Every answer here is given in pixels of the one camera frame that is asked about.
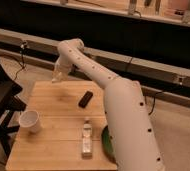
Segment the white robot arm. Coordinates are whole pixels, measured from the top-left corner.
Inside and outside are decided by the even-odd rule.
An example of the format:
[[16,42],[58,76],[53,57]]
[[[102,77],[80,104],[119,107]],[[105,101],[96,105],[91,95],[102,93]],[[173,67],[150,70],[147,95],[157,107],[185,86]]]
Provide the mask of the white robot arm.
[[77,66],[103,89],[103,106],[118,171],[165,171],[138,81],[126,79],[83,54],[81,39],[58,43],[60,75]]

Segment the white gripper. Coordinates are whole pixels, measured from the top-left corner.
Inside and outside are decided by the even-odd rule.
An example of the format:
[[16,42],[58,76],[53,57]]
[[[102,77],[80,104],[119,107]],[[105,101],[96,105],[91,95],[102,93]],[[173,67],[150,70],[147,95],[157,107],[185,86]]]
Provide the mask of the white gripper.
[[61,56],[55,62],[53,77],[61,74],[63,75],[63,80],[64,80],[71,72],[71,69],[72,69],[72,63],[65,57]]

